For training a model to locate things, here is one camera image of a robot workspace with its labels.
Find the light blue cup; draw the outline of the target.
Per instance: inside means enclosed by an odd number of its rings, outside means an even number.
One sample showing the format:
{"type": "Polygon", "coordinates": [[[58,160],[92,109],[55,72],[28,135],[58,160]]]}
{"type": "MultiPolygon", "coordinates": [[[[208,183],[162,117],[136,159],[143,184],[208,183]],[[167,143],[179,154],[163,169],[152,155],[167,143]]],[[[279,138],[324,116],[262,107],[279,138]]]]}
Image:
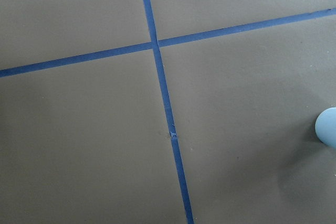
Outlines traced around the light blue cup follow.
{"type": "Polygon", "coordinates": [[[335,111],[336,108],[328,108],[321,112],[316,119],[315,131],[318,139],[335,148],[335,111]]]}

